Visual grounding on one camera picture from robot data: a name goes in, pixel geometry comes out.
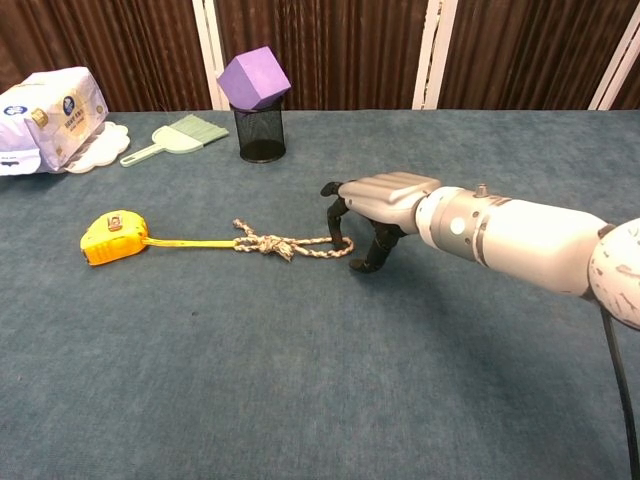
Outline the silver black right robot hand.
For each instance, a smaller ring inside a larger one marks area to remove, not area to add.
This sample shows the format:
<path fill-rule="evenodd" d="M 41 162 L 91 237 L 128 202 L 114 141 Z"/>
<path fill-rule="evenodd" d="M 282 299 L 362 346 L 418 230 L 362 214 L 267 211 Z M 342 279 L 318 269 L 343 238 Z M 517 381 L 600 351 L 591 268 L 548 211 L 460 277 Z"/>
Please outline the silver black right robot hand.
<path fill-rule="evenodd" d="M 360 273 L 378 271 L 400 238 L 418 232 L 417 205 L 440 187 L 441 181 L 436 178 L 408 172 L 327 183 L 320 194 L 337 197 L 326 213 L 333 245 L 338 249 L 346 246 L 341 232 L 343 215 L 351 211 L 363 216 L 373 226 L 375 236 L 367 256 L 352 259 L 349 266 Z"/>

